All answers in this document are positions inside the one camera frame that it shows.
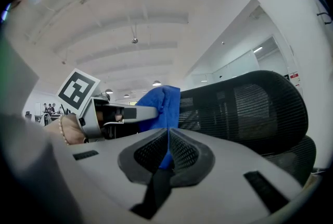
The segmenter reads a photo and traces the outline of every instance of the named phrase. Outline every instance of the office chair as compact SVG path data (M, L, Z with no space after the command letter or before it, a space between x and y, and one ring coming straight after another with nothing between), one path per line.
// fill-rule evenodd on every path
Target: office chair
M308 114L296 88L271 71L181 92L179 128L240 143L304 185L316 148Z

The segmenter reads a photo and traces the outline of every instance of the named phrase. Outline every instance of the gray panel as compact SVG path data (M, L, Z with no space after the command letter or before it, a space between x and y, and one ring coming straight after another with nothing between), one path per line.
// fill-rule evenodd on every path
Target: gray panel
M135 123L148 119L153 119L158 117L158 111L155 107L152 106L139 106L139 105L122 105L122 104L107 104L105 106L113 106L120 108L135 108L136 109L136 118L130 119L126 118L123 120L123 123Z
M73 154L95 150L99 154L77 161L87 176L114 202L127 209L141 203L147 186L132 183L118 166L118 155L124 148L136 143L157 130L150 130L110 141L70 146Z
M97 139L97 138L103 138L99 124L97 121L97 116L96 116L96 108L95 108L95 97L91 97L86 105L86 107L83 110L83 114L81 114L80 117L76 116L78 119L78 123L83 130L86 138L89 139ZM81 123L79 122L79 119L83 118L85 125L82 127Z
M267 217L269 211L243 176L248 171L258 170L288 199L302 190L292 176L243 145L178 130L208 146L215 155L215 165L198 185L172 189L153 217L158 223L242 224Z
M75 161L70 151L72 147L64 144L60 134L47 133L39 125L15 116L0 117L3 120L0 121L2 150L10 171L43 207L56 215L59 222L149 223L117 204L117 199L112 199L99 182L90 177L89 170L81 168L81 161ZM97 143L73 146L73 150L80 152L80 148L90 148L94 144ZM107 161L104 166L93 163L100 168L102 178L105 178L104 171L112 178L111 171L118 167L117 162L109 164Z

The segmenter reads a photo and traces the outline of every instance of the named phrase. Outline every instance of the black vent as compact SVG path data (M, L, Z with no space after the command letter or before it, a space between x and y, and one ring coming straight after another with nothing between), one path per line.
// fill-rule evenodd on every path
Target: black vent
M151 173L155 173L168 151L165 133L134 152L134 159Z
M248 172L244 177L253 187L267 209L274 213L288 204L288 200L280 194L258 171Z
M81 159L85 159L88 157L92 157L94 155L98 155L98 152L95 150L91 150L91 151L87 151L87 152L83 152L83 153L73 154L73 157L75 160L81 160Z
M191 167L199 156L198 150L180 136L170 132L170 150L175 164L175 173Z

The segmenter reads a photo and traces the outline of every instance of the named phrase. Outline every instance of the white ceiling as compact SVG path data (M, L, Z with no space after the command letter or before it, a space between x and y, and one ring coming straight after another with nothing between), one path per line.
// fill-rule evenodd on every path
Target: white ceiling
M210 46L235 44L236 23L257 6L257 0L28 0L8 14L6 37L39 76L39 91L55 93L78 68L116 100L131 92L139 98L155 80L182 87Z
M36 86L55 93L74 68L102 81L114 97L168 84L178 43L200 0L31 0L10 13L9 33L40 76ZM133 32L139 40L132 44Z
M258 27L255 23L261 15L266 15L266 13L259 6L259 2L251 1L237 16L237 18L234 19L229 27L209 47L205 54L200 57L197 63L192 67L190 74L196 75L213 73L245 54L247 50L244 50L245 52L238 52L238 55L234 55L231 60L226 60L225 64L220 63L221 58L226 56L228 52L232 51L237 44L243 41L250 34L258 31Z

